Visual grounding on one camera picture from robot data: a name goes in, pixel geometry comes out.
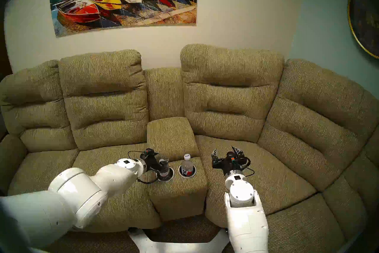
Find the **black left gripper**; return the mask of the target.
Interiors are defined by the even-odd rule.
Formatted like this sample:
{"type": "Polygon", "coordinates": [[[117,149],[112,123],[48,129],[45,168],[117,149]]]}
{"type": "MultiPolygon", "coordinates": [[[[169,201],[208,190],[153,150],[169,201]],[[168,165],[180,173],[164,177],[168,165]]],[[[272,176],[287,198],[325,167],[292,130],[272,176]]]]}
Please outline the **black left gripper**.
{"type": "Polygon", "coordinates": [[[158,154],[159,153],[141,153],[141,162],[143,161],[144,167],[143,173],[153,170],[159,174],[169,174],[169,166],[161,166],[168,165],[169,159],[159,159],[159,161],[157,161],[155,156],[158,154]]]}

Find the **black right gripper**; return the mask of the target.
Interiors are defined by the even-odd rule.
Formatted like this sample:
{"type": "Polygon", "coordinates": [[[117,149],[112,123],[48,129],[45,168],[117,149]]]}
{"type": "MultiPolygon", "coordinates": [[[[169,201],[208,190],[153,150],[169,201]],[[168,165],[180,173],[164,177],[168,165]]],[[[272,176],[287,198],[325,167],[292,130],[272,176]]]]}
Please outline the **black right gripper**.
{"type": "Polygon", "coordinates": [[[211,154],[212,168],[221,169],[223,174],[231,175],[232,171],[241,173],[249,167],[250,159],[245,157],[244,152],[237,147],[232,146],[234,157],[219,158],[217,149],[214,149],[211,154]]]}

